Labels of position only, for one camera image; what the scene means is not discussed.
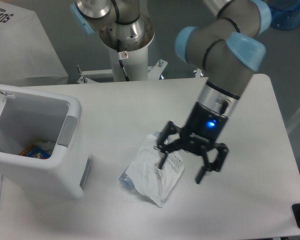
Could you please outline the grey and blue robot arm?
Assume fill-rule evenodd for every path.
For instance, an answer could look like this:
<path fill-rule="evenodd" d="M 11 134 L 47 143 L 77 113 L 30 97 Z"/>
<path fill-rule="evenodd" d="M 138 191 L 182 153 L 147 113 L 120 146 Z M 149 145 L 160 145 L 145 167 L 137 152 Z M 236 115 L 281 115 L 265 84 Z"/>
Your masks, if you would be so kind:
<path fill-rule="evenodd" d="M 196 176 L 219 172 L 229 152 L 217 138 L 253 74 L 265 56 L 265 46 L 256 41 L 272 21 L 268 5 L 261 0 L 207 0 L 216 21 L 205 28 L 185 27 L 176 37 L 174 49 L 187 64 L 207 74 L 207 81 L 183 127 L 169 121 L 157 146 L 159 168 L 170 153 L 184 150 L 201 156 Z M 76 0 L 70 10 L 87 33 L 99 33 L 114 52 L 113 78 L 118 82 L 144 80 L 148 67 L 139 60 L 128 63 L 132 52 L 145 48 L 154 38 L 151 21 L 140 11 L 137 0 Z"/>

